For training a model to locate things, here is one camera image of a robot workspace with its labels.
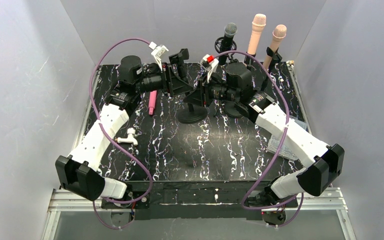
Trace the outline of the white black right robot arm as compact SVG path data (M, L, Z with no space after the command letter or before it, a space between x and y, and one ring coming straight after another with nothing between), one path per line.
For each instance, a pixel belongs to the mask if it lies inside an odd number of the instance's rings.
M328 145L311 135L288 117L273 98L254 89L252 73L244 64L228 64L225 76L226 80L222 80L213 73L208 80L205 74L184 102L202 107L208 107L214 100L233 102L242 116L277 139L286 133L283 143L303 166L297 172L277 177L253 199L275 204L299 193L320 196L341 174L345 150L339 144Z

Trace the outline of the black tripod shock-mount stand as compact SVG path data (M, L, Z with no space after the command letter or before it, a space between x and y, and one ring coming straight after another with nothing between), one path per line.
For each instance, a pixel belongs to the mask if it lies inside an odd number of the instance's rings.
M233 41L233 36L228 36L226 33L224 36L219 37L215 43L214 48L217 53L223 53L230 50L236 50L236 43ZM224 54L218 57L219 65L224 66L227 59L229 58L228 54ZM235 109L235 104L231 101L226 101L224 103L224 112L230 118L238 119L242 115Z

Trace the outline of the black grey-mesh microphone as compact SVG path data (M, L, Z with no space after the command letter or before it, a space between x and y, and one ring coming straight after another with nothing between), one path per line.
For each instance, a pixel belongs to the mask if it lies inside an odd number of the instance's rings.
M228 23L224 27L224 36L220 40L218 53L223 53L232 50L234 44L234 36L237 33L237 25L233 22Z

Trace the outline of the pink microphone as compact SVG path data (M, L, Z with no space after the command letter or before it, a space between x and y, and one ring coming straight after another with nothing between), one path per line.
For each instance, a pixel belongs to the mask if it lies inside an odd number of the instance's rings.
M154 112L155 112L157 94L158 94L157 90L154 90L154 91L150 92L150 94L149 94L148 114L150 116L152 116L154 114Z

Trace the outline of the black round-base microphone stand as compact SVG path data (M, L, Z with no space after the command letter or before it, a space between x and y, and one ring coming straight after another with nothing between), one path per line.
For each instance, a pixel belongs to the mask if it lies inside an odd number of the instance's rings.
M189 59L189 50L182 48L178 53L170 55L169 61L172 65L184 66L185 60ZM187 108L181 109L177 115L177 120L182 124L194 124L204 120L208 116L208 111L204 107L194 107L187 104Z

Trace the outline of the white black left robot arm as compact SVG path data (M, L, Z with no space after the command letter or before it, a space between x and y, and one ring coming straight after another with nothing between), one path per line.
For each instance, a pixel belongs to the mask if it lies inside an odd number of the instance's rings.
M111 84L96 121L80 144L68 156L60 155L55 168L60 185L89 201L99 197L121 200L128 186L119 180L101 176L97 169L114 143L119 129L129 121L143 93L161 91L171 97L193 89L186 81L181 53L171 55L169 63L151 63L144 67L135 55L124 57L118 66L118 80Z

